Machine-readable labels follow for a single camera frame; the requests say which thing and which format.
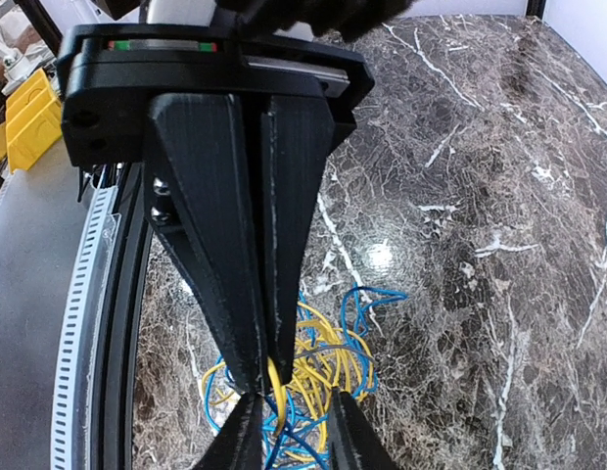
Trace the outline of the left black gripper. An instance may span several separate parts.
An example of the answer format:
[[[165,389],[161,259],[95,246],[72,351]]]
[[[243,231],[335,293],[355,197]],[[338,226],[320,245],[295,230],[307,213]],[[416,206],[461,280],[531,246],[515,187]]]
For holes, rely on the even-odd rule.
[[[146,215],[235,384],[269,387],[256,235],[304,235],[374,80],[341,48],[219,27],[88,24],[58,58],[74,166],[141,164]]]

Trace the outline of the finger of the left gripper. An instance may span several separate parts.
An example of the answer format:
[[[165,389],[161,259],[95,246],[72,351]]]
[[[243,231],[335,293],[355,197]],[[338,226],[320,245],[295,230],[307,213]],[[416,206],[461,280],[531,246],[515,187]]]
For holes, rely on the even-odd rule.
[[[301,265],[334,123],[323,99],[275,96],[260,129],[266,338],[278,377],[288,383]]]

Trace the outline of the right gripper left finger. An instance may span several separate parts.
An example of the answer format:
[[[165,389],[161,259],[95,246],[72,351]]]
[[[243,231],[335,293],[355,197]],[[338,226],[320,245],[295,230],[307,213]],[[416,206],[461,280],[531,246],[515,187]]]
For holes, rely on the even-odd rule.
[[[262,465],[262,398],[244,394],[193,469],[257,470]]]

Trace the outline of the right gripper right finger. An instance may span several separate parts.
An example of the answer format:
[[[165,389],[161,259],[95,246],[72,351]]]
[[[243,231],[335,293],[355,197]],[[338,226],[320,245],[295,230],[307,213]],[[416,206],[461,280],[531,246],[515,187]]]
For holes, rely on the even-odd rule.
[[[348,392],[332,390],[327,429],[331,469],[398,469]]]

